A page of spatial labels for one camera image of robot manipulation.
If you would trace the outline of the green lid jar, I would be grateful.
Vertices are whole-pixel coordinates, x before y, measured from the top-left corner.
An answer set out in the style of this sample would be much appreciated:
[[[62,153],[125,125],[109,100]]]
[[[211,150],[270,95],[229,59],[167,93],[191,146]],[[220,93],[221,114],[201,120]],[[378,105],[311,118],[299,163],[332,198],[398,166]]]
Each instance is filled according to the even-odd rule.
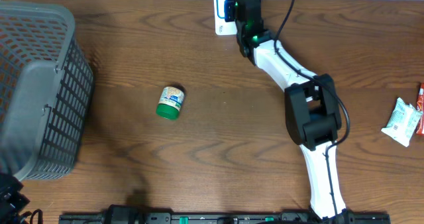
[[[167,86],[162,90],[156,114],[169,120],[176,120],[184,102],[185,94],[182,89]]]

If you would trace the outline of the mint green wipes pack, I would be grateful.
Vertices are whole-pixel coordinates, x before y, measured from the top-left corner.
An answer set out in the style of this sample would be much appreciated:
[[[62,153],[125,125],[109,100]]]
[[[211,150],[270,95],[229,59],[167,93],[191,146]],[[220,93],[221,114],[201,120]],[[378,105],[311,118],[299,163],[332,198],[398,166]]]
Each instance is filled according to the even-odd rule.
[[[406,104],[399,97],[396,99],[388,124],[381,131],[404,147],[408,147],[422,114],[422,111],[416,110],[411,104]]]

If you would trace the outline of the red Top chocolate bar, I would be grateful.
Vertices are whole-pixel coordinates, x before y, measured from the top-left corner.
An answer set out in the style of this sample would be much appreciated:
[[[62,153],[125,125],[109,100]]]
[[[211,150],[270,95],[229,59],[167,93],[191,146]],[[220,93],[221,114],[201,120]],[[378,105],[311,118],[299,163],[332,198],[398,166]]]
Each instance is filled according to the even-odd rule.
[[[423,102],[424,102],[424,83],[421,83],[417,97],[417,110],[421,112],[420,120],[417,126],[417,135],[423,135]]]

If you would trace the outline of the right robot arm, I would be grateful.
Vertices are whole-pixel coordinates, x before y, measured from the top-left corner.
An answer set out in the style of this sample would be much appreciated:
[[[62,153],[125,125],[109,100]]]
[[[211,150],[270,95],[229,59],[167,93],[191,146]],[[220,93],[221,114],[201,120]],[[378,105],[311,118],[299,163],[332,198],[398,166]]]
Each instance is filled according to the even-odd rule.
[[[221,15],[235,24],[240,53],[267,73],[284,93],[286,129],[302,151],[311,188],[310,208],[322,221],[335,221],[346,209],[337,174],[337,145],[346,107],[328,74],[304,68],[282,46],[279,34],[264,26],[262,0],[224,0]]]

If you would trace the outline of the white barcode scanner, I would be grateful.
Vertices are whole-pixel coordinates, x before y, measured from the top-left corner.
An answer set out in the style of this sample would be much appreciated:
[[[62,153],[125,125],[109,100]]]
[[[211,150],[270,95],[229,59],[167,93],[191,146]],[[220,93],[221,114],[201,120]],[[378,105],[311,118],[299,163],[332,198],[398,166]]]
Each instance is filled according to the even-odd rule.
[[[235,35],[237,28],[235,22],[225,21],[224,5],[226,0],[213,0],[215,16],[215,33],[219,36]]]

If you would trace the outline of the grey plastic basket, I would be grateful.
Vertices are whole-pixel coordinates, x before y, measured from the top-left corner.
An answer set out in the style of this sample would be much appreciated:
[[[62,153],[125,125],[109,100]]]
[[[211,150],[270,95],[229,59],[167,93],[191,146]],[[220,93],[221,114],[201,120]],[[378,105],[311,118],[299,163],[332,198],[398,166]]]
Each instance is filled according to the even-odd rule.
[[[72,13],[1,3],[1,171],[55,180],[74,168],[94,90]]]

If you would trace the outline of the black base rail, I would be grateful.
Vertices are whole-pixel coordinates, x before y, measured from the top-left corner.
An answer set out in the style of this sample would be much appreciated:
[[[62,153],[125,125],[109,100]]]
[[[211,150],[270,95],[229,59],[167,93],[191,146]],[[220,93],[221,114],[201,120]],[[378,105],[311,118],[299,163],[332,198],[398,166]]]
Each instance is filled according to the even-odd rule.
[[[255,224],[255,223],[346,223],[346,224],[390,224],[388,214],[353,213],[346,211],[333,219],[320,220],[308,212],[283,212],[279,214],[171,214],[141,213],[144,223],[135,224]]]

